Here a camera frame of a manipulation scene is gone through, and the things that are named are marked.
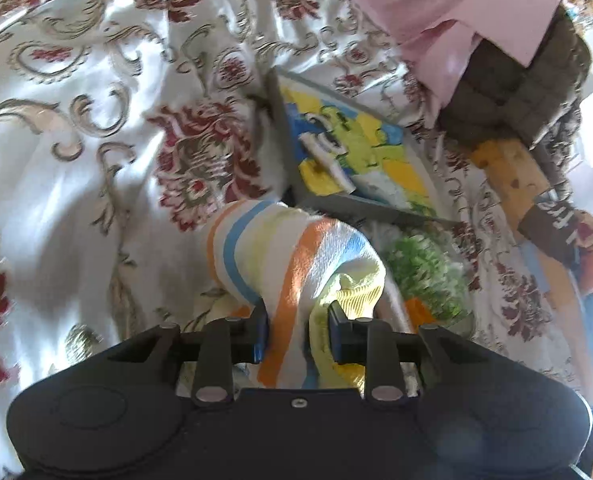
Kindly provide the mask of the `striped yellow blue towel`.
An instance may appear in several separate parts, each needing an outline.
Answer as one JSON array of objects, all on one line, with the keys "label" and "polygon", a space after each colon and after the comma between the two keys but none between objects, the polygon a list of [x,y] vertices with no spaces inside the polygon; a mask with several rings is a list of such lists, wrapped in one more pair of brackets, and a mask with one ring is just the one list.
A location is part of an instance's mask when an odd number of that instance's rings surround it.
[{"label": "striped yellow blue towel", "polygon": [[238,200],[208,221],[208,272],[226,292],[219,314],[264,306],[269,341],[248,383],[279,389],[365,388],[365,369],[333,360],[328,307],[372,318],[386,268],[368,238],[348,224],[269,200]]}]

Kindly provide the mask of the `bag of green foam pieces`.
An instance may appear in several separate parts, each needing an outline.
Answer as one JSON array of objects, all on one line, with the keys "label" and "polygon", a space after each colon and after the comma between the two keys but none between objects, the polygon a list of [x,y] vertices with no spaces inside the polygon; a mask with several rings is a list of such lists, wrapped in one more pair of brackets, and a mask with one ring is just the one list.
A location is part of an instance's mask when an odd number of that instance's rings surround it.
[{"label": "bag of green foam pieces", "polygon": [[398,237],[385,249],[383,259],[401,296],[420,300],[438,321],[450,322],[467,313],[463,267],[432,237],[420,233]]}]

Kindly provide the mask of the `grey tray with cartoon picture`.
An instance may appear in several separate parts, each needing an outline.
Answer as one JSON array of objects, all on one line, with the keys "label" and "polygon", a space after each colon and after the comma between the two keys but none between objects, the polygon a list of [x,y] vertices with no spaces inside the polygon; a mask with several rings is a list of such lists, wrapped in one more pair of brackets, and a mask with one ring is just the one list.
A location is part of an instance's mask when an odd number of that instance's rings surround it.
[{"label": "grey tray with cartoon picture", "polygon": [[275,67],[270,132],[295,206],[395,226],[459,220],[411,132],[355,100]]}]

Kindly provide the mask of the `floral satin bed cover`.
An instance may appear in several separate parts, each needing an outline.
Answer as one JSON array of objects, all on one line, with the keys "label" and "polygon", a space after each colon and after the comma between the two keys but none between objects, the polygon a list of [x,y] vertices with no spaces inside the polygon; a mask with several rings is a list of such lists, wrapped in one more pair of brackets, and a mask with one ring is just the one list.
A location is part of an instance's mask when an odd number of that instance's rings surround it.
[{"label": "floral satin bed cover", "polygon": [[282,194],[278,66],[408,127],[451,81],[354,0],[0,0],[0,479],[21,391],[228,304],[202,237]]}]

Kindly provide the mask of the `colourful patterned fabric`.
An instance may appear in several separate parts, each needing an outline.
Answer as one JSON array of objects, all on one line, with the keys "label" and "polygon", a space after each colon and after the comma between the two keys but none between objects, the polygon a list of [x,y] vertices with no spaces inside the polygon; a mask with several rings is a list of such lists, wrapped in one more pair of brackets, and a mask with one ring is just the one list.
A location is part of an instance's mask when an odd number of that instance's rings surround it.
[{"label": "colourful patterned fabric", "polygon": [[573,274],[593,354],[593,215],[565,200],[541,200],[531,205],[517,229]]}]

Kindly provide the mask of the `olive quilted blanket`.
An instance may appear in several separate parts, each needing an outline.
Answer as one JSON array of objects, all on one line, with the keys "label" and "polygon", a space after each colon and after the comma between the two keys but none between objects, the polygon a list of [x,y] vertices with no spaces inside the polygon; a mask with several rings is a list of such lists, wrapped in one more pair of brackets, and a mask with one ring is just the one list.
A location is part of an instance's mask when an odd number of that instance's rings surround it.
[{"label": "olive quilted blanket", "polygon": [[568,200],[572,187],[566,173],[590,65],[589,47],[560,6],[528,66],[482,40],[438,125],[471,150],[490,140],[522,141],[551,188]]}]

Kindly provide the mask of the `pink hanging sheet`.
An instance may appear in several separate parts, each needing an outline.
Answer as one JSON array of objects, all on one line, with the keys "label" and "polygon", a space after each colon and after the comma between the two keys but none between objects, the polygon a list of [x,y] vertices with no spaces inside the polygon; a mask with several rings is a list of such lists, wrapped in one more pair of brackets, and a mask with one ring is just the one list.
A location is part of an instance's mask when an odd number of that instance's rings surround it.
[{"label": "pink hanging sheet", "polygon": [[399,44],[423,85],[426,121],[456,91],[482,40],[531,64],[560,0],[353,0]]}]

